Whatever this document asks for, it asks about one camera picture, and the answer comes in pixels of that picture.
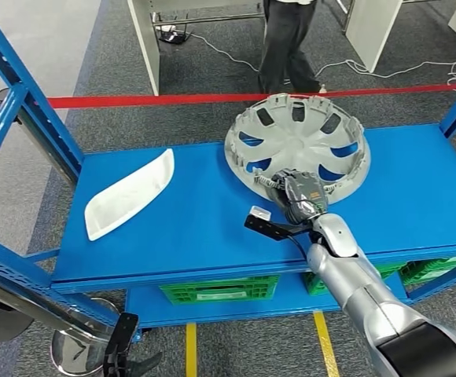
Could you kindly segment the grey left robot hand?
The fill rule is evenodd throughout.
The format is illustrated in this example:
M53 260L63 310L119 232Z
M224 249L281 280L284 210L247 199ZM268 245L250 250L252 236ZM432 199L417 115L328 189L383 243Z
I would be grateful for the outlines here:
M158 352L144 361L128 361L125 357L119 358L114 367L112 367L110 376L130 376L141 377L157 367L163 357L163 352Z

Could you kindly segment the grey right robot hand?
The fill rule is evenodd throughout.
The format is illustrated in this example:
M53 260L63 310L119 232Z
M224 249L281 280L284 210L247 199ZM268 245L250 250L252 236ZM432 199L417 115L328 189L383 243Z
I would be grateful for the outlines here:
M327 212L322 183L314 173L282 169L271 178L267 195L293 225L302 225Z

